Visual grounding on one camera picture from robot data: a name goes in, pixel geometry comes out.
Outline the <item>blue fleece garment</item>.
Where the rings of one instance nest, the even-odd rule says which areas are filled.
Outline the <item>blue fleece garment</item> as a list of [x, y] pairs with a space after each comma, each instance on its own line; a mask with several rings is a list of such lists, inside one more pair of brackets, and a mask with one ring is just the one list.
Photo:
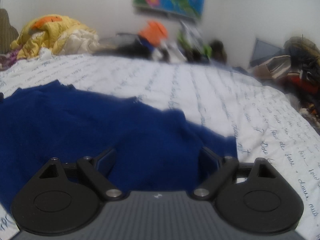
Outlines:
[[135, 98], [75, 89], [58, 81], [1, 98], [1, 204], [10, 210], [22, 187], [52, 157], [63, 163], [117, 153], [109, 181], [121, 191], [191, 191], [207, 147], [237, 157], [235, 137], [160, 111]]

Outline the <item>pile of clothes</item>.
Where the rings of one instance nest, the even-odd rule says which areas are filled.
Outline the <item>pile of clothes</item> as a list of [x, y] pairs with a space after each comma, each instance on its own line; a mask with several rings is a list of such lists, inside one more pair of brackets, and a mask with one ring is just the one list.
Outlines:
[[256, 58], [248, 70], [264, 85], [283, 92], [291, 106], [319, 131], [319, 48], [301, 36], [283, 48]]

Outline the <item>dark clothes on bed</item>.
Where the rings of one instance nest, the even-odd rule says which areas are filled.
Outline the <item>dark clothes on bed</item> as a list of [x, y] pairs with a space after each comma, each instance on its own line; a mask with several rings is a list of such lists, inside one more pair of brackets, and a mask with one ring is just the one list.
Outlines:
[[159, 62], [170, 62], [169, 48], [165, 38], [159, 39], [157, 46], [138, 34], [118, 33], [114, 37], [100, 39], [102, 48], [94, 56], [118, 56], [130, 59], [144, 59]]

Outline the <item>green stool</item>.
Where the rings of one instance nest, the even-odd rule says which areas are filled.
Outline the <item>green stool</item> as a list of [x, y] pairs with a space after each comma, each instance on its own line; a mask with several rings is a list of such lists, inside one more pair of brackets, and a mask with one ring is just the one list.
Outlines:
[[202, 35], [197, 29], [180, 30], [177, 36], [177, 42], [185, 52], [195, 51], [207, 58], [212, 56], [212, 48], [204, 43]]

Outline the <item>grey framed board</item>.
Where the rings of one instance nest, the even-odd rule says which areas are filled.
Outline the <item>grey framed board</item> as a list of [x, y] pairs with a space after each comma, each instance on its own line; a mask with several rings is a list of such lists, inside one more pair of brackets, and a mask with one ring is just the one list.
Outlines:
[[263, 62], [263, 59], [272, 56], [283, 49], [283, 47], [279, 47], [271, 44], [270, 42], [256, 38], [249, 66], [254, 67], [259, 65]]

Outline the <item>yellow quilt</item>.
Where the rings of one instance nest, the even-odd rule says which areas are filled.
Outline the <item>yellow quilt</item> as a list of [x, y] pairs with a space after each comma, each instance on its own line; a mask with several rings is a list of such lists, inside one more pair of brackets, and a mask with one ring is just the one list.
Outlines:
[[39, 56], [41, 48], [53, 55], [91, 54], [100, 44], [94, 29], [68, 16], [52, 14], [28, 22], [10, 48], [19, 50], [17, 59], [31, 59]]

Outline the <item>orange bag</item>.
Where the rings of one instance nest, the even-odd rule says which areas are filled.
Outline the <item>orange bag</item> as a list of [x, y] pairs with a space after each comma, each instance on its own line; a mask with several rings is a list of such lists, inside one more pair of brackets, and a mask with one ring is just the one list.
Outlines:
[[168, 31], [160, 22], [149, 21], [147, 26], [143, 28], [138, 35], [146, 39], [152, 46], [158, 47], [161, 41], [168, 38]]

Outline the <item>olive striped headboard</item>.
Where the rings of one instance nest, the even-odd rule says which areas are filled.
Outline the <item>olive striped headboard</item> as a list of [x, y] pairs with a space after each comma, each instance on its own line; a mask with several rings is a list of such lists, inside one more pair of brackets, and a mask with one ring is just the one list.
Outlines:
[[1, 9], [0, 24], [0, 51], [1, 54], [6, 54], [10, 51], [12, 41], [18, 38], [18, 32], [10, 24], [9, 15], [5, 9]]

